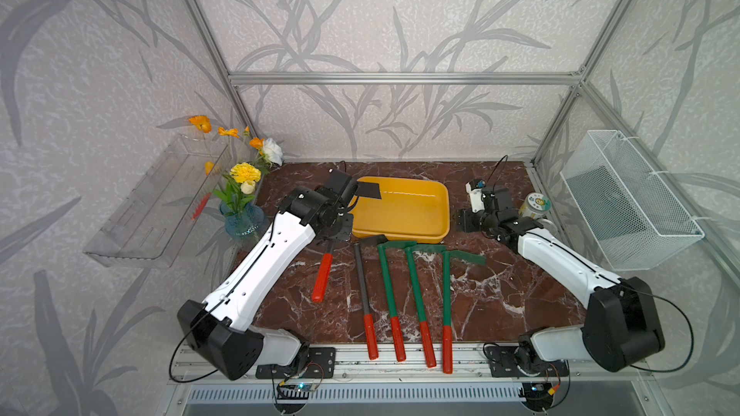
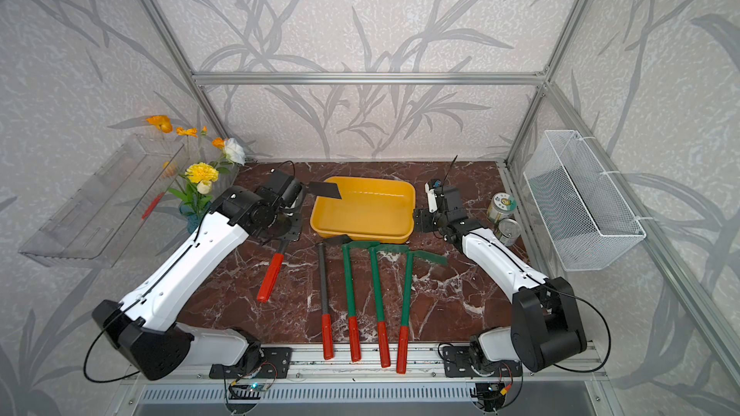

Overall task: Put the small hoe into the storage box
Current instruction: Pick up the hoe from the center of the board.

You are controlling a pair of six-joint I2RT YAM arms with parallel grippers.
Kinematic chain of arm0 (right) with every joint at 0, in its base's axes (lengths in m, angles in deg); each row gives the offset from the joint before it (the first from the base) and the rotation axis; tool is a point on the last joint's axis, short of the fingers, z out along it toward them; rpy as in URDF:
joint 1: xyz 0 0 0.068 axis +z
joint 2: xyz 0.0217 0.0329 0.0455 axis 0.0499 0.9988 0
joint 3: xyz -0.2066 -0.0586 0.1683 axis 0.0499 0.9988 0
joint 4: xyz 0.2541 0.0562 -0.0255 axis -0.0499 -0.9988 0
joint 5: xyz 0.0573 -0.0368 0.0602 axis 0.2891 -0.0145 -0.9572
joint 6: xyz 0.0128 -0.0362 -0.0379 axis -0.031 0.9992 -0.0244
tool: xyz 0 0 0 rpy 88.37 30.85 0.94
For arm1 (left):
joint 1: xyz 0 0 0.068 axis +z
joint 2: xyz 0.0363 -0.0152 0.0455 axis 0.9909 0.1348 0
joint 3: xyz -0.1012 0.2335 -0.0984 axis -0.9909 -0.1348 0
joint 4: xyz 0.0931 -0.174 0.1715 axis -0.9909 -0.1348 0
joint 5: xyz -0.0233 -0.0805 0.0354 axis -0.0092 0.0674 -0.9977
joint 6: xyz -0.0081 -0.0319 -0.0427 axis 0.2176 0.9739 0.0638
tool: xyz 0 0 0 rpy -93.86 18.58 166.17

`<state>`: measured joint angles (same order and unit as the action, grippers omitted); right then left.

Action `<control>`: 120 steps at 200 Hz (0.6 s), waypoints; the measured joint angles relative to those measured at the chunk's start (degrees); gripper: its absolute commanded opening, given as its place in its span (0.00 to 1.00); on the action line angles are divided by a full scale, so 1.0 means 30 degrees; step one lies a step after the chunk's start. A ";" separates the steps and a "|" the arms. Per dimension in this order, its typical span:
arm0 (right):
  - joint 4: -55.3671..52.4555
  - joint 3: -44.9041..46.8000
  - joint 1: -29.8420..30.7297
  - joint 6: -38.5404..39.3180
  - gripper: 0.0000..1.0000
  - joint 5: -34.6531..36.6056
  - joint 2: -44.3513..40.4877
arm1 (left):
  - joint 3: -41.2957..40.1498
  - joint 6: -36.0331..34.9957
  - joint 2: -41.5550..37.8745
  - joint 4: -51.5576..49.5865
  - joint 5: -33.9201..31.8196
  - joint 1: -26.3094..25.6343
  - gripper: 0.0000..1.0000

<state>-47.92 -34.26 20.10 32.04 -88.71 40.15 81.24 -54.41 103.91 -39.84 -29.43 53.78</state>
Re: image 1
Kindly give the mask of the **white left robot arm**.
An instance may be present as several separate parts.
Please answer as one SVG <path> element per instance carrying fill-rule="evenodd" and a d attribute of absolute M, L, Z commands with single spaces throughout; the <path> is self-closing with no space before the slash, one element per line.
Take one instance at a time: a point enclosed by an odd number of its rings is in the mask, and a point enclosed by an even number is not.
<path fill-rule="evenodd" d="M 308 342 L 285 329 L 256 327 L 254 317 L 293 259 L 317 236 L 340 231 L 357 188 L 345 177 L 314 190 L 294 189 L 237 270 L 202 302 L 187 300 L 179 308 L 183 341 L 231 381 L 256 366 L 303 371 Z"/>

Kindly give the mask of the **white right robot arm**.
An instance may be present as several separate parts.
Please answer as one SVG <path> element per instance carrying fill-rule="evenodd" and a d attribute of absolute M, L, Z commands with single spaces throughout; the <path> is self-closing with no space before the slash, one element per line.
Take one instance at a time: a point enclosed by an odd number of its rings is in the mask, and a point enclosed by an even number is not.
<path fill-rule="evenodd" d="M 520 215 L 503 186 L 466 185 L 468 209 L 459 227 L 480 232 L 535 263 L 586 309 L 583 325 L 548 327 L 520 336 L 515 351 L 522 373 L 541 373 L 551 362 L 589 360 L 618 372 L 665 348 L 653 293 L 639 277 L 618 277 L 559 241 L 540 221 Z"/>

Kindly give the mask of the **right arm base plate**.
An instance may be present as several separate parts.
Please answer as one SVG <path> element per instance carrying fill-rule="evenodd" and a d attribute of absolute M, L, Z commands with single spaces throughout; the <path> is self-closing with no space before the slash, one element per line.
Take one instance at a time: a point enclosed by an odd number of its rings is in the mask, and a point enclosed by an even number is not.
<path fill-rule="evenodd" d="M 529 349 L 520 346 L 503 346 L 495 342 L 483 345 L 482 352 L 489 364 L 492 377 L 511 377 L 514 379 L 554 379 L 570 376 L 570 365 L 566 360 L 543 361 Z"/>

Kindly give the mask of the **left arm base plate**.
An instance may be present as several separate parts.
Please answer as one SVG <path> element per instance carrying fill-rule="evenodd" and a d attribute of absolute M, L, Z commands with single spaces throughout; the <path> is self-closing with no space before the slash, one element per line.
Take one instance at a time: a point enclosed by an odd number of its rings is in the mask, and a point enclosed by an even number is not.
<path fill-rule="evenodd" d="M 302 348 L 297 357 L 286 366 L 259 365 L 256 368 L 257 379 L 292 379 L 308 377 L 309 379 L 331 379 L 335 373 L 336 348 L 308 347 Z"/>

